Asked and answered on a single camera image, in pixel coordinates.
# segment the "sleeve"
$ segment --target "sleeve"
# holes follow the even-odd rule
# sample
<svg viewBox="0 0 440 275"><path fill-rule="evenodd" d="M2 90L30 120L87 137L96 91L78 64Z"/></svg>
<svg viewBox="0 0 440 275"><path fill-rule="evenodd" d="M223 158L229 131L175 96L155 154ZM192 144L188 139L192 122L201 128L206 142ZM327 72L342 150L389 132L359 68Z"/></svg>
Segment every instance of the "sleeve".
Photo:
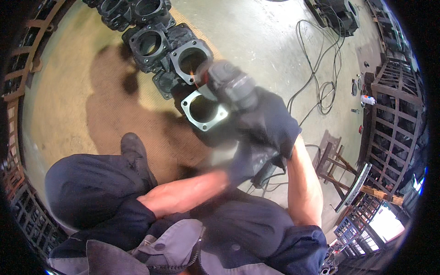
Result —
<svg viewBox="0 0 440 275"><path fill-rule="evenodd" d="M131 250L140 244L155 221L156 216L151 210L135 197L128 198L119 206L114 217L71 235L51 251L49 258L86 257L86 243L90 239Z"/></svg>
<svg viewBox="0 0 440 275"><path fill-rule="evenodd" d="M266 264L286 275L316 275L327 253L326 237L318 226L289 228Z"/></svg>

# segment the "shoe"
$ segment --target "shoe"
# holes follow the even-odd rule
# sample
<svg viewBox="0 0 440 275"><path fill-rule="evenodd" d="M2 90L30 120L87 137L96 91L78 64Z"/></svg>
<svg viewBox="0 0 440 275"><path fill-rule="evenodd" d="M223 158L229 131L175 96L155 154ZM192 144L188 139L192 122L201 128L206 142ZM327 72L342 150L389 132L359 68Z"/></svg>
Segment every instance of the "shoe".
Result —
<svg viewBox="0 0 440 275"><path fill-rule="evenodd" d="M135 133L126 133L121 139L121 155L128 159L131 169L141 177L147 190L158 185L156 178L148 167L147 151Z"/></svg>

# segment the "glove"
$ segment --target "glove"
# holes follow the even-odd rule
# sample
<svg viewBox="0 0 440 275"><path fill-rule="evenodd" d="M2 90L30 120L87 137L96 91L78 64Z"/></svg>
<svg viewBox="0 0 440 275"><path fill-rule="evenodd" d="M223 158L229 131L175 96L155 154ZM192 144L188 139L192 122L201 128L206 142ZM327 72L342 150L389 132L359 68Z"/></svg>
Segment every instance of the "glove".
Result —
<svg viewBox="0 0 440 275"><path fill-rule="evenodd" d="M270 160L279 156L274 148L243 140L238 144L232 163L227 168L230 188L235 189L253 178Z"/></svg>
<svg viewBox="0 0 440 275"><path fill-rule="evenodd" d="M255 87L255 92L258 105L240 116L237 128L290 159L293 145L301 133L297 120L291 117L280 96L262 87Z"/></svg>

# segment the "bare forearm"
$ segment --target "bare forearm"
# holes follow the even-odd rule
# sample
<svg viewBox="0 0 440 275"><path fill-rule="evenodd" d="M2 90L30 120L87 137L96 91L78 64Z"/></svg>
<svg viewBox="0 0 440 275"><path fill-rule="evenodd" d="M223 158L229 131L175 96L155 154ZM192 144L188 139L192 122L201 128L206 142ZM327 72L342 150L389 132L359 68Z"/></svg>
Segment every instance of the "bare forearm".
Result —
<svg viewBox="0 0 440 275"><path fill-rule="evenodd" d="M301 136L298 136L292 149L292 157L287 161L287 173L290 217L296 225L321 227L323 191Z"/></svg>
<svg viewBox="0 0 440 275"><path fill-rule="evenodd" d="M159 185L137 200L160 218L189 211L219 195L228 185L226 172L218 170Z"/></svg>

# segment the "snap button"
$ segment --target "snap button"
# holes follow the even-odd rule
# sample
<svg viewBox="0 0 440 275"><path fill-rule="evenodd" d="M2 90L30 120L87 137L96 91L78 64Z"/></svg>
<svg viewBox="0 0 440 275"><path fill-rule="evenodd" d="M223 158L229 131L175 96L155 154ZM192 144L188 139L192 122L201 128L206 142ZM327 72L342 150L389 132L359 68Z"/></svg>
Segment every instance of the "snap button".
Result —
<svg viewBox="0 0 440 275"><path fill-rule="evenodd" d="M165 249L165 245L163 243L158 243L154 246L154 250L156 251L162 251Z"/></svg>
<svg viewBox="0 0 440 275"><path fill-rule="evenodd" d="M233 250L233 251L237 251L237 250L239 250L239 249L240 249L240 246L239 246L239 245L237 245L237 244L232 245L232 250Z"/></svg>

